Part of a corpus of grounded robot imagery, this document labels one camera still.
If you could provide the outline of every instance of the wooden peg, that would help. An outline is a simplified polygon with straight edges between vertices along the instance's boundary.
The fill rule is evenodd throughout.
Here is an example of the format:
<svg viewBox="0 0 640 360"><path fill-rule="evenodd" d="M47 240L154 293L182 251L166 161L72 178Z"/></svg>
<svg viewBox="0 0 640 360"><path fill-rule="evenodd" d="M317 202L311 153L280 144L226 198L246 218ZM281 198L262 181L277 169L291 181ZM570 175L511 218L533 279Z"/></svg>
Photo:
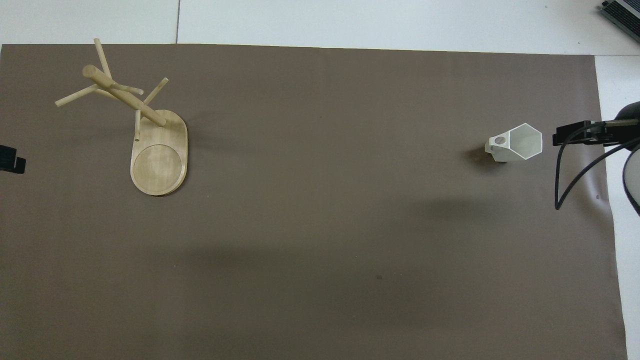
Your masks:
<svg viewBox="0 0 640 360"><path fill-rule="evenodd" d="M111 88L122 90L122 91L126 91L126 92L130 92L132 94L138 94L138 95L142 95L142 94L145 93L145 91L142 90L142 89L134 88L133 86L120 85L118 83L111 84Z"/></svg>
<svg viewBox="0 0 640 360"><path fill-rule="evenodd" d="M134 130L133 141L140 141L140 110L136 110L136 127Z"/></svg>
<svg viewBox="0 0 640 360"><path fill-rule="evenodd" d="M113 79L107 77L105 73L100 71L97 67L93 65L87 65L82 69L82 74L84 77L91 79L94 83L98 84L103 90L110 93L111 95L118 98L118 100L124 102L130 108L134 110L140 110L142 115L144 115L147 119L155 122L158 126L164 126L166 124L166 120L158 114L155 110L148 107L142 100L133 96L126 91L117 90L111 87L115 81Z"/></svg>
<svg viewBox="0 0 640 360"><path fill-rule="evenodd" d="M151 93L149 93L149 96L147 96L147 98L143 101L145 103L145 105L149 105L149 103L151 102L151 100L153 100L156 95L160 92L160 90L162 90L162 88L169 82L169 79L164 78L162 80L160 80L160 84L158 84L158 86L156 86L155 89L153 89L153 91L151 91Z"/></svg>
<svg viewBox="0 0 640 360"><path fill-rule="evenodd" d="M100 43L100 39L94 38L93 43L95 44L95 49L98 50L98 57L100 58L100 64L102 65L102 70L110 78L111 71L109 71L109 65L107 64L107 58L104 56L104 51L102 50L102 44Z"/></svg>
<svg viewBox="0 0 640 360"><path fill-rule="evenodd" d="M82 96L85 96L87 94L92 93L93 91L95 91L98 88L99 88L99 86L94 84L94 85L86 87L86 88L84 88L84 89L82 89L80 91L76 91L73 94L71 94L69 96L65 96L62 99L56 101L56 106L60 107L60 106L63 106L64 104L68 104L68 103L72 102L73 100L76 100L76 99L78 99L78 98L80 98Z"/></svg>
<svg viewBox="0 0 640 360"><path fill-rule="evenodd" d="M108 98L110 98L110 99L118 100L118 98L117 98L117 97L115 97L115 96L113 96L113 95L109 94L108 92L104 91L103 89L95 89L95 90L94 90L94 92L95 92L96 94L100 94L100 95L102 95L102 96L106 96L106 97L108 97Z"/></svg>

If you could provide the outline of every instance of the oval wooden base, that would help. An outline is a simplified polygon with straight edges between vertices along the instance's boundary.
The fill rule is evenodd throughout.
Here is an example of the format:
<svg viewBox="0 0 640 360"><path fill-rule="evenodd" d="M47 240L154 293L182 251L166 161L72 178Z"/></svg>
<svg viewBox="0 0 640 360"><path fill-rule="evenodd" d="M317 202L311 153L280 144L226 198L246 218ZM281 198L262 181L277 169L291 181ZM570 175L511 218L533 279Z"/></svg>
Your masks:
<svg viewBox="0 0 640 360"><path fill-rule="evenodd" d="M166 119L159 127L146 117L140 119L139 141L133 141L131 179L141 192L167 195L176 190L187 174L187 126L169 110L156 110Z"/></svg>

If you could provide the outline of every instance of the white hexagonal cup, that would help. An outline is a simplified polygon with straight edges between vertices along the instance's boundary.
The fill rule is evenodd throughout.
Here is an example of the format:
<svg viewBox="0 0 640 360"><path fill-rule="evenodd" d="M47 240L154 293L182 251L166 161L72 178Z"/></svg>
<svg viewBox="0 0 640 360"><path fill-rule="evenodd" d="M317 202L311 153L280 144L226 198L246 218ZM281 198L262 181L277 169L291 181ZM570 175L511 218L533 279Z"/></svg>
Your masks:
<svg viewBox="0 0 640 360"><path fill-rule="evenodd" d="M501 163L531 159L542 152L542 133L524 123L489 138L484 151Z"/></svg>

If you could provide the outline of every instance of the black clamp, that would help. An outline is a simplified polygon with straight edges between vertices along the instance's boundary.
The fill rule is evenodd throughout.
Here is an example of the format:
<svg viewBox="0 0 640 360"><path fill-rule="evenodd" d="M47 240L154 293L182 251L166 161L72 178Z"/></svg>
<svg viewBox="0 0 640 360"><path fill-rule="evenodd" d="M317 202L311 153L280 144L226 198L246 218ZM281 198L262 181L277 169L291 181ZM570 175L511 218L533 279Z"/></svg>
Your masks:
<svg viewBox="0 0 640 360"><path fill-rule="evenodd" d="M604 146L619 145L640 137L640 101L625 106L615 119L602 122L602 126L588 128L590 121L574 122L573 124L556 128L553 135L554 146L562 143L574 132L584 129L570 143L586 145L602 144ZM627 147L632 150L637 144Z"/></svg>
<svg viewBox="0 0 640 360"><path fill-rule="evenodd" d="M27 161L16 156L17 150L13 147L0 145L0 170L16 174L24 174L24 165Z"/></svg>

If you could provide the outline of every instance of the wooden dowel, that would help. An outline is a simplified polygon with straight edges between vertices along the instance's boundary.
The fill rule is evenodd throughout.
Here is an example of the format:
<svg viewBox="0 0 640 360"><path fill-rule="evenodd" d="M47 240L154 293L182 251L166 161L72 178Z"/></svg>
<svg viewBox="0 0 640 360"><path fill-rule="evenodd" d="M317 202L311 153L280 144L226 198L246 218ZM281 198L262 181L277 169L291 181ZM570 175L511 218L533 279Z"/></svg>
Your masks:
<svg viewBox="0 0 640 360"><path fill-rule="evenodd" d="M114 89L130 92L132 94L142 95L142 94L145 93L144 90L142 90L142 89L134 88L133 86L120 85L118 83L111 84L111 87L114 88Z"/></svg>
<svg viewBox="0 0 640 360"><path fill-rule="evenodd" d="M79 97L85 96L86 94L90 94L92 93L94 90L98 89L99 86L98 85L92 85L89 87L86 87L80 91L76 91L73 94L69 95L69 96L65 96L62 99L56 101L56 106L60 107L63 106L64 104L68 104L70 102L72 102L73 100L78 99Z"/></svg>
<svg viewBox="0 0 640 360"><path fill-rule="evenodd" d="M147 119L155 122L158 126L164 126L166 124L166 120L162 117L162 115L158 114L155 110L148 107L142 100L133 96L126 91L117 90L111 87L115 81L109 78L105 73L100 71L97 67L93 65L87 65L82 69L82 75L86 78L91 79L94 83L98 84L103 90L109 92L111 95L117 97L120 101L124 102L130 108L134 110L140 110L142 115L144 115Z"/></svg>
<svg viewBox="0 0 640 360"><path fill-rule="evenodd" d="M140 141L140 110L136 110L136 128L134 130L133 141Z"/></svg>
<svg viewBox="0 0 640 360"><path fill-rule="evenodd" d="M153 100L156 95L160 92L160 90L162 90L162 88L169 82L169 79L164 78L162 80L160 80L160 84L158 84L158 86L156 86L155 89L153 89L153 91L151 91L149 93L149 96L147 96L147 98L143 101L146 105L149 105L149 103L151 102L151 100Z"/></svg>
<svg viewBox="0 0 640 360"><path fill-rule="evenodd" d="M111 71L109 71L109 65L107 64L107 58L104 57L104 51L102 50L102 44L100 43L99 38L94 38L93 43L95 44L95 49L98 50L98 57L100 58L100 64L102 65L102 70L104 73L110 78Z"/></svg>
<svg viewBox="0 0 640 360"><path fill-rule="evenodd" d="M108 92L104 91L103 89L95 89L94 91L95 91L95 93L96 93L96 94L100 94L100 95L102 95L102 96L106 96L106 97L108 97L108 98L110 98L110 99L118 100L118 98L117 98L117 97L115 97L115 96L113 96L113 95L109 94Z"/></svg>

